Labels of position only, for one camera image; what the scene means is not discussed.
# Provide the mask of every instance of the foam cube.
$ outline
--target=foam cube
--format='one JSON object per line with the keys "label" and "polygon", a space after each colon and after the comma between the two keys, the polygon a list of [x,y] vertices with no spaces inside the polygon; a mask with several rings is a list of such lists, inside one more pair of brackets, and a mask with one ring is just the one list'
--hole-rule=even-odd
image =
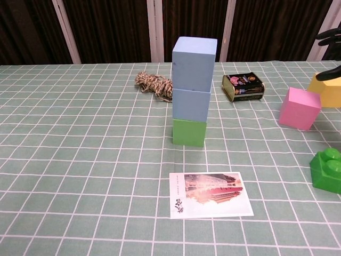
{"label": "foam cube", "polygon": [[203,147],[206,123],[173,119],[173,144]]}
{"label": "foam cube", "polygon": [[317,152],[309,165],[314,188],[341,194],[341,154],[337,149]]}
{"label": "foam cube", "polygon": [[279,123],[309,130],[321,110],[320,95],[290,87],[282,104]]}
{"label": "foam cube", "polygon": [[173,118],[206,122],[210,92],[173,89]]}
{"label": "foam cube", "polygon": [[307,91],[320,95],[322,108],[341,108],[341,77],[318,81],[315,75]]}
{"label": "foam cube", "polygon": [[173,88],[209,92],[216,50],[217,39],[179,37],[172,53]]}

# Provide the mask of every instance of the green lego brick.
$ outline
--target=green lego brick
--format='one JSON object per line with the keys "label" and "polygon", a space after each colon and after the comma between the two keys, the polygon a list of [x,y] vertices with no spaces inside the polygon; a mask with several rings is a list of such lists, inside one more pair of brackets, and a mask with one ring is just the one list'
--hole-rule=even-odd
{"label": "green lego brick", "polygon": [[173,119],[173,144],[203,147],[206,122]]}
{"label": "green lego brick", "polygon": [[310,162],[313,187],[341,194],[341,154],[335,148],[318,152]]}

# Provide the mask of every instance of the rope bundle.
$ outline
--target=rope bundle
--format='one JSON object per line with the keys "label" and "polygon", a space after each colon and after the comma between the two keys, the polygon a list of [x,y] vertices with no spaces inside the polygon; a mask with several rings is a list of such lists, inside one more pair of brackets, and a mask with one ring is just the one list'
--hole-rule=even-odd
{"label": "rope bundle", "polygon": [[163,101],[172,102],[173,83],[164,76],[148,75],[146,72],[139,72],[135,79],[142,92],[154,92]]}

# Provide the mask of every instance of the black tin can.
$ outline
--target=black tin can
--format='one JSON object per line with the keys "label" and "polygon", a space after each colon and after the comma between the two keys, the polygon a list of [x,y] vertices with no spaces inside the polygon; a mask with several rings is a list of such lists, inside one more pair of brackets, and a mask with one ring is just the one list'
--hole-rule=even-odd
{"label": "black tin can", "polygon": [[259,100],[264,95],[264,83],[253,73],[224,75],[222,88],[229,101]]}

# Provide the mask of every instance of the hand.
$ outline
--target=hand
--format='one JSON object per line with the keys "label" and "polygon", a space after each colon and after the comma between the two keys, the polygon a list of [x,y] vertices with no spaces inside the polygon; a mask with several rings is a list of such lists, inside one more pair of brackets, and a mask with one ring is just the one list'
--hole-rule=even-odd
{"label": "hand", "polygon": [[[331,55],[335,60],[341,60],[341,28],[329,29],[316,36],[319,42],[319,46],[333,45]],[[318,81],[326,81],[341,77],[341,66],[334,69],[327,70],[316,75]]]}

